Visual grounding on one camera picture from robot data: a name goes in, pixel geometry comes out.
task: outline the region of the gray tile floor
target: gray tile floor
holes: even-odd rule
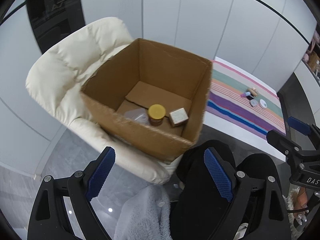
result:
[[[230,145],[237,165],[253,153],[240,142],[228,138],[208,126],[203,127],[198,144],[214,138]],[[71,131],[66,130],[51,154],[44,168],[43,176],[50,174],[55,179],[69,177],[75,171],[83,170],[91,160],[95,160],[98,156],[99,153],[91,146]],[[278,165],[278,171],[280,176],[284,178],[284,184],[289,186],[287,177],[290,173],[288,173],[286,165],[286,163]],[[27,228],[40,182],[3,167],[0,167],[0,176],[2,177],[0,180],[0,208],[2,212],[13,228]],[[180,189],[173,186],[176,183],[178,183],[178,178],[173,176],[164,185],[171,200],[176,200],[181,192]],[[119,166],[113,166],[99,196],[91,201],[97,216],[111,237],[114,235],[123,204],[149,184]],[[65,202],[67,211],[71,211],[69,218],[75,234],[84,239],[70,199],[65,198]]]

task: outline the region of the blue gripper pad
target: blue gripper pad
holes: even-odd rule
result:
[[[102,189],[104,182],[106,181],[111,168],[116,160],[116,153],[113,148],[110,147],[106,155],[103,157],[102,161],[98,167],[93,172],[92,176],[88,180],[87,193],[85,197],[87,201],[91,201],[92,198],[97,197]]]
[[[287,122],[290,127],[297,130],[298,132],[302,133],[303,135],[311,134],[311,128],[308,124],[306,124],[306,123],[304,123],[294,117],[289,117]]]
[[[231,181],[210,149],[204,151],[204,164],[216,184],[220,196],[226,198],[230,203],[233,199]]]

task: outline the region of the cardboard box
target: cardboard box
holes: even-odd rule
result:
[[[173,161],[194,145],[211,84],[212,62],[162,43],[137,39],[106,61],[81,88],[95,120],[143,152]],[[158,127],[126,119],[126,111],[153,104],[166,109]],[[169,112],[182,108],[189,119],[172,127]]]

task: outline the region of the person's leg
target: person's leg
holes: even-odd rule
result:
[[[237,166],[237,171],[243,171],[250,178],[255,179],[267,179],[269,176],[273,176],[281,190],[281,184],[276,165],[271,157],[267,154],[256,153],[249,155]]]
[[[207,240],[219,223],[229,203],[220,193],[204,164],[204,151],[213,147],[225,161],[235,168],[228,145],[211,140],[187,151],[177,175],[185,183],[179,201],[170,214],[173,240]]]

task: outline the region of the table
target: table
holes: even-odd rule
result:
[[[250,73],[221,58],[216,57],[212,62],[213,79],[203,123],[246,144],[247,150],[251,152],[265,152],[281,163],[285,162],[285,156],[269,145],[265,136],[271,129],[285,134],[276,91]],[[232,82],[237,82],[236,85],[228,85],[231,76],[234,79]],[[268,108],[262,109],[259,105],[252,107],[248,99],[241,98],[240,94],[245,92],[246,87],[255,87],[260,93],[258,99],[263,98]]]

